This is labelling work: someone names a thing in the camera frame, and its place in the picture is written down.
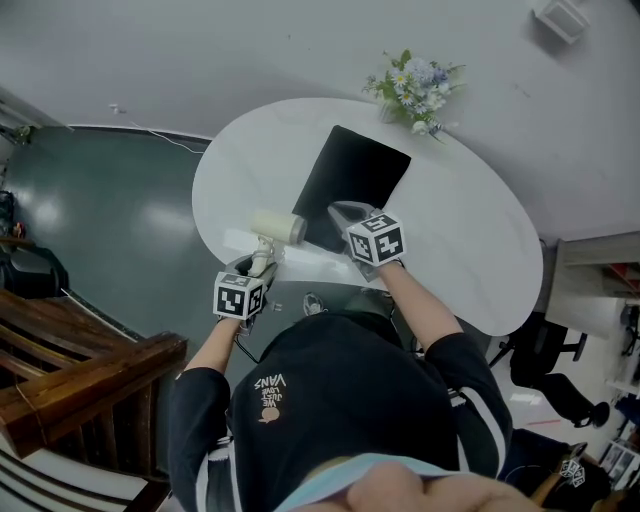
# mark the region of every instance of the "light blue fabric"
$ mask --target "light blue fabric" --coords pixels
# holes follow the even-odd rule
[[[323,500],[349,487],[357,480],[360,480],[375,464],[391,460],[401,462],[417,475],[425,477],[437,478],[441,476],[468,474],[460,471],[445,471],[438,466],[412,459],[411,457],[364,453],[342,464],[326,469],[322,473],[314,476],[311,480],[306,481],[293,491],[287,499],[276,508],[275,512],[287,512],[296,507]]]

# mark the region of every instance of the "wooden staircase railing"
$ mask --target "wooden staircase railing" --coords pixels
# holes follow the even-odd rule
[[[153,477],[158,379],[185,351],[173,333],[132,342],[70,299],[0,290],[0,431],[20,458],[49,448]]]

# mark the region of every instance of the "flower bouquet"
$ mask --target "flower bouquet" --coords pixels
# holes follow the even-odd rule
[[[463,66],[426,62],[412,57],[409,50],[402,52],[400,59],[391,58],[391,66],[383,80],[374,75],[367,77],[363,91],[376,98],[382,96],[384,106],[390,108],[396,118],[411,121],[411,133],[437,138],[445,126],[435,112],[447,102],[446,97],[461,86],[451,82],[455,72]]]

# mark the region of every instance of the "gray floor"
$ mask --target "gray floor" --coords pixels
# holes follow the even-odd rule
[[[18,200],[17,220],[57,255],[76,293],[143,336],[168,330],[188,337],[188,356],[215,324],[213,283],[222,269],[191,213],[199,158],[150,135],[47,128],[31,146],[16,150],[5,182]],[[246,342],[256,356],[303,316],[307,291],[331,309],[357,292],[327,283],[276,283],[268,298],[283,310],[267,311],[256,322]],[[486,350],[488,337],[475,334]],[[232,388],[252,367],[245,354],[233,351],[227,371]],[[161,467],[169,383],[158,404]]]

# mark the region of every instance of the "white oval table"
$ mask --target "white oval table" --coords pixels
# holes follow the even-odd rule
[[[329,132],[340,125],[391,146],[411,164],[385,209],[405,228],[407,268],[463,320],[486,334],[527,319],[542,280],[538,235],[495,172],[451,136],[440,143],[381,123],[376,105],[286,100],[239,117],[211,142],[195,175],[193,216],[223,263],[255,250],[257,209],[291,213]],[[367,284],[345,256],[304,243],[278,254],[279,281]]]

